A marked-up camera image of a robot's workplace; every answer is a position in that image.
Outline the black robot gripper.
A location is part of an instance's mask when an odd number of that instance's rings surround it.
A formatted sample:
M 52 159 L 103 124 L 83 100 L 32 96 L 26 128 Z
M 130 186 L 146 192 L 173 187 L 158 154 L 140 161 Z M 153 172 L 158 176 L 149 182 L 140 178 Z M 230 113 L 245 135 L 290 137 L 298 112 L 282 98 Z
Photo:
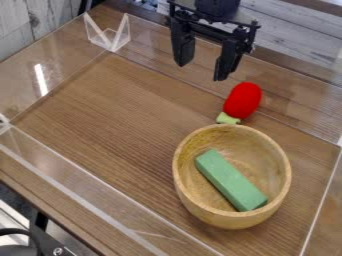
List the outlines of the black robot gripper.
M 243 52 L 254 50 L 258 20 L 241 11 L 241 0 L 167 0 L 167 3 L 177 64 L 183 67 L 194 58 L 195 33 L 215 41 L 225 40 L 214 70 L 214 80 L 225 81 L 237 70 Z

